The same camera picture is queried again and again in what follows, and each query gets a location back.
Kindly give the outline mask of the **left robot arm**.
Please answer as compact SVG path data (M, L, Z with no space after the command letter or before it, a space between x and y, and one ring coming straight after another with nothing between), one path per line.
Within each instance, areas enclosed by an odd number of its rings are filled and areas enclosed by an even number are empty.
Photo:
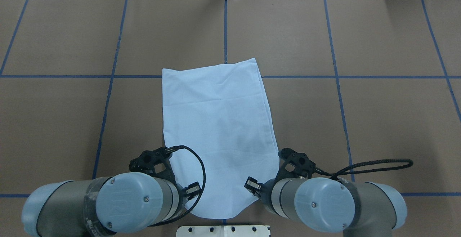
M33 191L21 221L33 237L112 237L179 220L189 213L186 203L201 193L198 182L181 187L139 172L67 180Z

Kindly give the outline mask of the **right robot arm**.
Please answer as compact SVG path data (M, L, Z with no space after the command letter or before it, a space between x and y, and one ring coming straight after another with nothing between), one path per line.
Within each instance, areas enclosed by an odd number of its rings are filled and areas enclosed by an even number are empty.
M391 237L408 216L401 193L382 183L322 177L259 183L248 177L244 188L273 214L344 237Z

